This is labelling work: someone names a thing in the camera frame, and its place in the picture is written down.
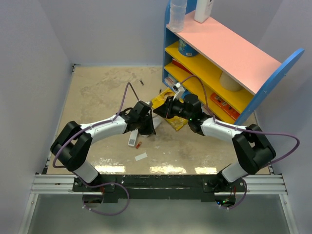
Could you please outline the white long remote control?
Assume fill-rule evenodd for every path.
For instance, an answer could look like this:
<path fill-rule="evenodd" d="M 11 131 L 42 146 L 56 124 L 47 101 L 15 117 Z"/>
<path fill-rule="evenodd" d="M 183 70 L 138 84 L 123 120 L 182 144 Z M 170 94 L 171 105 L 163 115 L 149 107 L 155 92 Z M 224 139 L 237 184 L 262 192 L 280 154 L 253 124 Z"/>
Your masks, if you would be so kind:
<path fill-rule="evenodd" d="M 128 144 L 127 144 L 128 146 L 135 147 L 137 135 L 138 135 L 138 130 L 131 131 L 130 136 L 129 136 L 129 140 L 128 140 Z"/>

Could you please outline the white battery cover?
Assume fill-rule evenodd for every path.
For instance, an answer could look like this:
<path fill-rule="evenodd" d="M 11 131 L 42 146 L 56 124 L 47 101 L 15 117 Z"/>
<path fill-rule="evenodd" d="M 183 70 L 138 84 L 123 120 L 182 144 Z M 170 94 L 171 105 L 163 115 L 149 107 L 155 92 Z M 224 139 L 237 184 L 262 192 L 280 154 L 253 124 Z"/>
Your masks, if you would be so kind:
<path fill-rule="evenodd" d="M 147 158 L 147 157 L 148 157 L 148 156 L 147 156 L 147 153 L 144 152 L 144 153 L 142 153 L 142 154 L 140 154 L 140 155 L 137 155 L 137 156 L 135 157 L 135 160 L 136 160 L 136 161 L 139 161 L 139 160 L 142 160 L 142 159 Z"/>

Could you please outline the grey button remote control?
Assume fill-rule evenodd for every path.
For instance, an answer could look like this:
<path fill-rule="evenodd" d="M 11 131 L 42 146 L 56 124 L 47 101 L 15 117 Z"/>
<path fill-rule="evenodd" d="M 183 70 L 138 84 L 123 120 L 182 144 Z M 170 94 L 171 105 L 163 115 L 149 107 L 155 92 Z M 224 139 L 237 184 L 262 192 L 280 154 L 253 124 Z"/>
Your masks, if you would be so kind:
<path fill-rule="evenodd" d="M 157 127 L 162 123 L 162 119 L 161 117 L 159 116 L 154 116 L 153 117 L 153 126 L 154 126 L 154 129 L 156 130 Z M 148 134 L 148 135 L 142 135 L 142 137 L 144 138 L 148 138 L 149 136 L 153 136 L 155 135 L 155 133 L 151 133 L 151 134 Z"/>

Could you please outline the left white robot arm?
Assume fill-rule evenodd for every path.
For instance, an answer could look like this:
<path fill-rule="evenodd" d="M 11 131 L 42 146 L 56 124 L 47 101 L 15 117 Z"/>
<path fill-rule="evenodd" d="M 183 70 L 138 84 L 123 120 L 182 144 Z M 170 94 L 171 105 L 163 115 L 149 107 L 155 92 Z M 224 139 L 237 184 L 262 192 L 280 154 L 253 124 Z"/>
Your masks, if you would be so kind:
<path fill-rule="evenodd" d="M 144 101 L 138 101 L 134 107 L 102 121 L 81 125 L 75 121 L 68 122 L 53 142 L 50 152 L 62 167 L 78 176 L 89 191 L 96 191 L 106 185 L 115 186 L 116 182 L 105 181 L 87 161 L 91 145 L 134 130 L 144 135 L 156 133 L 151 105 Z"/>

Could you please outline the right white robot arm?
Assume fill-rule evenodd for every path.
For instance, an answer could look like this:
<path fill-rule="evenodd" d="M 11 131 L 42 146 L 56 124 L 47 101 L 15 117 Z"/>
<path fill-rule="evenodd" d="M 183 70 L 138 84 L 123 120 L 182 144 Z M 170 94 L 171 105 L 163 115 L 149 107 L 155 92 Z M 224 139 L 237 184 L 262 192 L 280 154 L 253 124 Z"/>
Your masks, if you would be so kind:
<path fill-rule="evenodd" d="M 197 95 L 186 95 L 183 102 L 174 97 L 167 97 L 153 112 L 166 119 L 181 117 L 188 121 L 194 133 L 233 144 L 237 163 L 225 167 L 207 183 L 216 190 L 229 191 L 236 180 L 247 174 L 256 174 L 276 157 L 275 150 L 258 125 L 246 127 L 218 121 L 212 115 L 203 112 Z"/>

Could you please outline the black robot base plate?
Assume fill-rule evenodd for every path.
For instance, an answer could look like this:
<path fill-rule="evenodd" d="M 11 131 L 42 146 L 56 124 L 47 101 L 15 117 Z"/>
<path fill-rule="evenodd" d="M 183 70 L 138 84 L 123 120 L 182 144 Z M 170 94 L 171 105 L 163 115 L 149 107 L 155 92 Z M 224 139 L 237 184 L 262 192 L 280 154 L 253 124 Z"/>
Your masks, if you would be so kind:
<path fill-rule="evenodd" d="M 89 188 L 79 178 L 74 179 L 73 191 L 85 198 L 99 195 L 105 203 L 119 199 L 170 199 L 200 200 L 233 205 L 236 194 L 246 192 L 246 182 L 238 179 L 223 190 L 207 184 L 217 175 L 102 175 L 105 181 L 115 181 L 115 186 Z"/>

